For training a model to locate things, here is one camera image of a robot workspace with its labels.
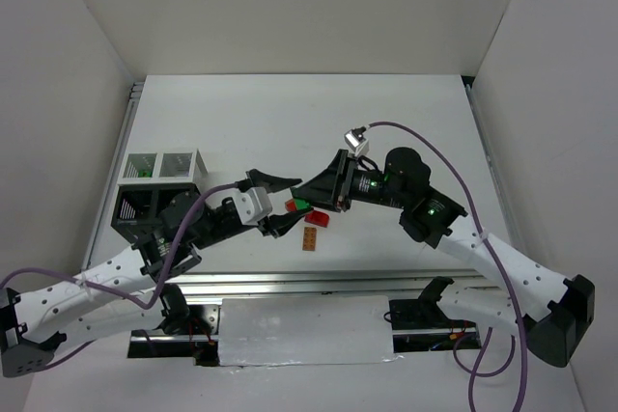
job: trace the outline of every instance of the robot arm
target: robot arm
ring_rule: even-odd
[[[279,237],[312,209],[285,215],[270,215],[269,193],[300,183],[300,179],[282,179],[257,170],[235,184],[221,206],[203,204],[193,214],[174,254],[169,273],[161,275],[165,260],[181,222],[200,198],[194,184],[175,186],[173,196],[150,185],[149,198],[155,217],[117,216],[113,227],[132,243],[122,253],[71,279],[37,291],[18,293],[0,289],[0,352],[3,374],[21,376],[44,370],[54,356],[77,344],[138,328],[161,328],[175,333],[184,326],[189,310],[180,289],[164,285],[149,309],[141,308],[121,295],[130,295],[142,306],[153,297],[144,292],[197,265],[201,258],[196,249],[258,229],[262,235]],[[143,198],[144,186],[132,185],[123,199]],[[112,294],[92,288],[99,284],[116,290]]]
[[[484,244],[489,239],[520,302],[529,350],[553,366],[565,367],[593,320],[594,285],[580,275],[568,279],[541,266],[493,234],[478,233],[462,206],[430,186],[431,169],[413,149],[390,151],[383,171],[373,162],[373,168],[367,168],[363,131],[346,134],[354,153],[339,150],[324,171],[293,188],[293,196],[336,212],[350,209],[352,200],[400,209],[399,224],[413,240],[464,262],[505,289]],[[505,297],[458,288],[450,279],[437,278],[420,298],[449,318],[518,332],[513,307]]]

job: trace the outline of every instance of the white connector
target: white connector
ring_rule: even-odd
[[[253,187],[246,192],[232,193],[232,200],[245,226],[257,226],[258,222],[272,213],[272,203],[264,187]]]
[[[344,140],[346,145],[354,152],[354,156],[362,156],[369,151],[369,141],[363,135],[363,132],[367,130],[366,127],[359,127],[358,129],[352,129],[346,132]]]

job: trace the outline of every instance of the white cube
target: white cube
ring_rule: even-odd
[[[197,149],[127,153],[118,185],[194,183],[204,192],[208,171]]]

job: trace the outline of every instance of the red wire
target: red wire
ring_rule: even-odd
[[[191,353],[195,356],[195,344],[193,344],[193,324],[189,322],[189,348],[191,349]]]
[[[467,329],[467,320],[463,321],[463,329],[461,332],[457,332],[455,333],[455,322],[451,321],[451,331],[450,331],[450,335],[457,335],[458,337],[462,336],[465,333],[465,330]]]
[[[204,333],[204,335],[206,335],[206,337],[209,339],[209,344],[212,344],[212,338],[211,338],[211,334],[208,332],[208,330],[206,330],[202,324],[200,323],[200,321],[197,318],[194,318],[195,323],[197,324],[198,327],[200,327],[200,330],[202,330],[202,333]]]

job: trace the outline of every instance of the red block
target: red block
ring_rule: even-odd
[[[311,211],[305,216],[305,222],[313,224],[314,226],[328,227],[328,221],[330,216],[325,212]]]
[[[291,200],[288,200],[286,202],[286,211],[288,211],[288,212],[296,211],[296,203],[294,201],[294,198],[292,198]]]

